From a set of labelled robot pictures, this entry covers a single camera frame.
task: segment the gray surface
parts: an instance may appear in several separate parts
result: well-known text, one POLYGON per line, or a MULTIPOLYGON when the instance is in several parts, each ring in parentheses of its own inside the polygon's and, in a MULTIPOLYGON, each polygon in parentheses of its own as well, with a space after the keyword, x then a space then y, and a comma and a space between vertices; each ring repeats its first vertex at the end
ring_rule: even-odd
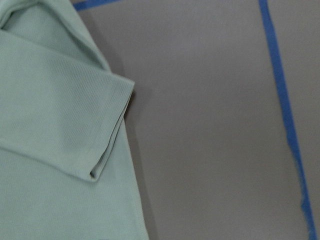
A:
MULTIPOLYGON (((320 1, 270 0, 320 226, 320 1)), ((135 81, 126 127, 151 240, 302 240, 299 181, 256 0, 123 0, 79 13, 135 81)))

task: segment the blue tape line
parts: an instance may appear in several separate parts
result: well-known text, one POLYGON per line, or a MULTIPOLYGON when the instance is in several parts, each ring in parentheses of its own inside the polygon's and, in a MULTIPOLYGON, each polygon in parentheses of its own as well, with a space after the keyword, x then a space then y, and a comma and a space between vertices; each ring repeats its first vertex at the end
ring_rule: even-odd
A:
POLYGON ((272 23, 272 19, 270 17, 268 1, 259 0, 259 5, 260 5, 260 11, 262 15, 262 21, 263 21, 264 31, 266 35, 266 40, 269 48, 272 68, 273 68, 273 76, 275 79, 276 89, 277 89, 278 97, 280 100, 282 119, 283 119, 284 127, 286 130, 286 138, 287 138, 289 147, 292 151, 292 154, 294 156, 295 165, 299 175, 300 188, 301 188, 301 194, 302 194, 301 208, 302 208, 302 211, 304 212, 305 220, 307 223, 309 240, 317 240, 318 239, 317 232, 314 224, 314 218, 312 215, 307 182, 306 182, 306 177, 304 173, 304 167, 302 164, 302 158, 300 154, 294 118, 291 111, 290 100, 289 100, 289 95, 288 95, 286 80, 285 80, 285 74, 282 67, 282 63, 281 63, 277 36, 272 23))
POLYGON ((73 6, 75 10, 82 11, 82 10, 90 9, 103 4, 110 4, 117 1, 120 1, 120 0, 86 0, 86 1, 80 1, 80 2, 74 3, 73 6))

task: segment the ribbed knit fabric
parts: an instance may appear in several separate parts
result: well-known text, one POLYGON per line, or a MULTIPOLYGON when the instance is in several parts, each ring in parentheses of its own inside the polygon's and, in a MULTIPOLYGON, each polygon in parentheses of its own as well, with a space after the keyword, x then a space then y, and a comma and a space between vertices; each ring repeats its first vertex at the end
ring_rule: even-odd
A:
POLYGON ((0 0, 0 239, 147 240, 124 112, 68 0, 0 0))

